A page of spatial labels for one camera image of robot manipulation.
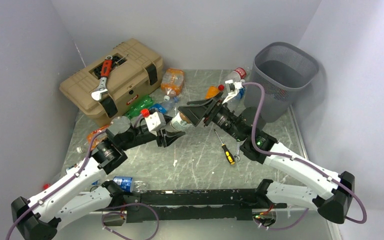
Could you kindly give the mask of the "brown bottle green cap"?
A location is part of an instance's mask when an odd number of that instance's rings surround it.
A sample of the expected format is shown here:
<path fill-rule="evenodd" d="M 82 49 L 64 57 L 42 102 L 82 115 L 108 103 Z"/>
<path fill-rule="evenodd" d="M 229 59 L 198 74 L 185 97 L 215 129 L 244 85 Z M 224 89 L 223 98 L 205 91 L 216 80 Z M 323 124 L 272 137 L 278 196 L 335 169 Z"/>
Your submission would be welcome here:
<path fill-rule="evenodd" d="M 185 115 L 178 112 L 169 122 L 167 130 L 173 133 L 183 132 L 190 124 L 190 121 L 185 117 Z"/>

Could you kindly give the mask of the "clear bottle blue label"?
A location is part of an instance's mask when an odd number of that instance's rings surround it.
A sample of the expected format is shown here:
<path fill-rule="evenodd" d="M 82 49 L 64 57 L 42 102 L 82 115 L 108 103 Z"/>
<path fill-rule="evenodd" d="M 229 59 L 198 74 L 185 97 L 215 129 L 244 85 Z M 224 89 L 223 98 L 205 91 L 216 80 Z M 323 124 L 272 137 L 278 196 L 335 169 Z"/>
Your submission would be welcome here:
<path fill-rule="evenodd" d="M 172 110 L 176 104 L 179 102 L 179 98 L 177 96 L 168 96 L 165 95 L 163 97 L 163 101 L 160 103 L 155 103 L 150 106 L 148 109 L 158 110 L 162 114 L 167 114 L 170 110 Z"/>

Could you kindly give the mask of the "red label sauce bottle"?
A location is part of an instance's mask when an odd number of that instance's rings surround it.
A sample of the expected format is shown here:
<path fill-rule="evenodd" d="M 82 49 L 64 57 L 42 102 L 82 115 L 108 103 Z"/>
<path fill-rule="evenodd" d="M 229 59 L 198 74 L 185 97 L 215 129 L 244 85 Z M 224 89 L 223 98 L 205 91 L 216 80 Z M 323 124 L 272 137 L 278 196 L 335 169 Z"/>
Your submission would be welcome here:
<path fill-rule="evenodd" d="M 267 87 L 264 91 L 267 96 L 270 96 L 276 101 L 285 102 L 289 96 L 288 92 L 281 88 Z"/>

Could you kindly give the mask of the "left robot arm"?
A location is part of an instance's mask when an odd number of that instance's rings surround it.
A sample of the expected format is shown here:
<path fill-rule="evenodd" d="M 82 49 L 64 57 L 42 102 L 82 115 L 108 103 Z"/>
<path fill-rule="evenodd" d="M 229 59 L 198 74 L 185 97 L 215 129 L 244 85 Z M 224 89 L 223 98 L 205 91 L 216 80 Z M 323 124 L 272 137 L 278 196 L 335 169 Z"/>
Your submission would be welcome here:
<path fill-rule="evenodd" d="M 102 180 L 127 160 L 126 150 L 156 141 L 168 147 L 185 134 L 188 122 L 180 115 L 170 117 L 159 112 L 133 124 L 127 117 L 112 120 L 102 140 L 89 147 L 83 160 L 42 192 L 29 198 L 18 197 L 11 203 L 12 226 L 6 239 L 18 230 L 25 240 L 50 240 L 59 230 L 86 214 L 109 208 L 119 209 L 127 193 L 116 182 L 105 180 L 95 190 L 82 194 L 92 183 Z"/>

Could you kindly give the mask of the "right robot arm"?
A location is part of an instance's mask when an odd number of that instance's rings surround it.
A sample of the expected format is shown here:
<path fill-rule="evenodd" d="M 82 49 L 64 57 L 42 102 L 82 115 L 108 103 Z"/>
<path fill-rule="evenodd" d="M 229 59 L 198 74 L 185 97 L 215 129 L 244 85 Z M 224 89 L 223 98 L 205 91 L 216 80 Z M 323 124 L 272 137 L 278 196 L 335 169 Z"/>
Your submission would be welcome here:
<path fill-rule="evenodd" d="M 267 208 L 271 204 L 285 203 L 316 210 L 326 220 L 343 224 L 350 205 L 357 197 L 354 193 L 355 176 L 344 171 L 337 173 L 320 167 L 290 150 L 275 137 L 258 128 L 256 107 L 245 108 L 235 115 L 220 94 L 178 107 L 186 122 L 197 126 L 214 123 L 241 143 L 240 151 L 251 161 L 282 171 L 302 186 L 285 185 L 264 179 L 256 189 L 256 203 Z"/>

